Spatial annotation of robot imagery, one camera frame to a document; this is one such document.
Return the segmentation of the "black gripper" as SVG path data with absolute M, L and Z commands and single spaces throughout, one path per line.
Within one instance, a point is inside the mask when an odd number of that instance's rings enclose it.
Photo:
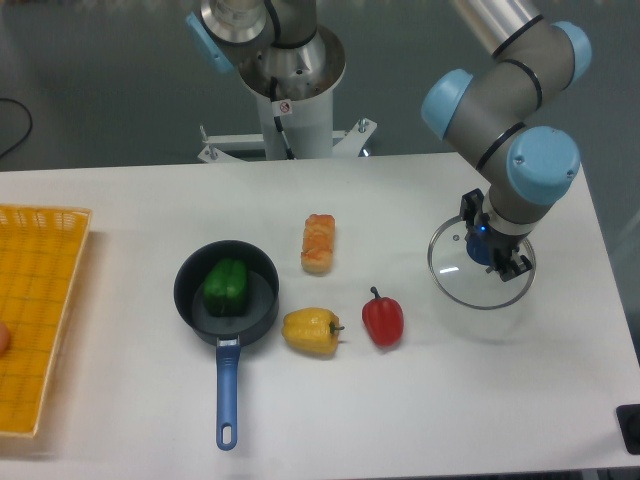
M 522 225 L 503 219 L 489 195 L 479 188 L 464 194 L 459 216 L 466 227 L 467 253 L 476 263 L 494 265 L 503 282 L 531 270 L 531 260 L 520 251 L 528 233 Z

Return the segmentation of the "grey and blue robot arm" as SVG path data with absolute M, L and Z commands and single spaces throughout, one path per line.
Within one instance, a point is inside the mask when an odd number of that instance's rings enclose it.
M 512 280 L 533 267 L 519 248 L 580 167 L 573 139 L 525 121 L 588 69 L 586 34 L 549 23 L 529 1 L 458 1 L 458 15 L 494 59 L 483 76 L 457 69 L 428 91 L 421 116 L 490 185 L 461 200 L 469 257 Z M 186 25 L 218 71 L 237 71 L 258 106 L 270 159 L 334 152 L 333 91 L 344 48 L 312 1 L 205 1 Z

